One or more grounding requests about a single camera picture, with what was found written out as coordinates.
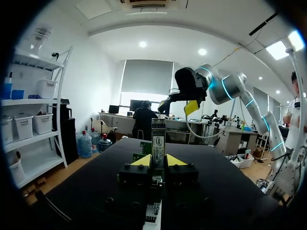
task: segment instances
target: black shirt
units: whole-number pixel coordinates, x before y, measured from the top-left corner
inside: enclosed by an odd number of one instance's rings
[[[134,128],[143,131],[152,129],[152,118],[158,118],[157,115],[148,108],[138,108],[135,110],[133,119],[135,119]]]

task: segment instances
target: robotic arm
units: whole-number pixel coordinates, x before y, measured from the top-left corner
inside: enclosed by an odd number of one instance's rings
[[[236,97],[240,97],[251,117],[256,123],[260,135],[270,133],[270,147],[273,156],[273,166],[267,194],[273,195],[278,189],[292,196],[298,188],[300,174],[296,164],[286,161],[286,147],[272,112],[261,116],[259,107],[253,96],[245,89],[246,76],[242,72],[220,78],[210,65],[202,65],[196,70],[183,68],[175,73],[179,92],[169,94],[168,99],[159,105],[159,112],[169,109],[170,104],[176,101],[189,101],[184,110],[186,115],[191,114],[205,101],[207,90],[215,104],[222,104]]]

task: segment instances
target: ceiling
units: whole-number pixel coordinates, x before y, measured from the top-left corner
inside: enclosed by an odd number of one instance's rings
[[[173,26],[126,27],[99,33],[91,38],[115,60],[163,60],[193,68],[204,63],[215,65],[236,48],[235,45],[215,36]],[[141,48],[140,41],[146,41],[148,46]],[[200,48],[206,49],[207,55],[200,56]],[[290,92],[278,77],[243,49],[219,64],[218,69],[244,72],[248,77],[247,85],[261,89],[279,102],[286,102],[291,98]]]
[[[279,40],[289,47],[287,36],[293,28],[277,16],[261,31],[248,35],[275,13],[265,1],[189,0],[187,4],[187,0],[176,0],[171,3],[175,7],[127,9],[119,0],[54,2],[116,60],[168,60],[191,66],[215,64],[240,44],[247,45],[258,36],[255,42],[235,52],[218,68],[241,70],[248,76],[248,84],[282,104],[291,100],[290,76],[294,68],[290,59],[276,61],[265,47]],[[140,40],[148,41],[148,47],[140,49]],[[201,47],[208,51],[204,57],[197,53]],[[306,73],[303,52],[298,52],[297,56],[300,68]]]

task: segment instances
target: white shirt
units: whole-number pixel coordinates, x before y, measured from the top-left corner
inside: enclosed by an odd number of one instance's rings
[[[301,115],[300,108],[295,108],[294,104],[295,102],[300,102],[300,98],[296,98],[295,100],[291,101],[288,107],[287,114],[292,114],[291,121],[290,121],[290,130],[289,134],[286,140],[286,147],[289,149],[295,148],[296,142],[297,142],[297,136],[298,136],[298,124],[297,124],[297,118]],[[305,108],[307,109],[307,99],[304,98],[305,102]],[[304,140],[307,139],[307,134],[304,134]]]

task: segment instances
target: blue box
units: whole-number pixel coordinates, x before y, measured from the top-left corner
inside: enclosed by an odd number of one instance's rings
[[[11,90],[12,90],[12,83],[5,83],[3,88],[3,100],[8,100],[11,98]]]
[[[12,91],[12,100],[18,100],[24,98],[24,90],[13,90]]]

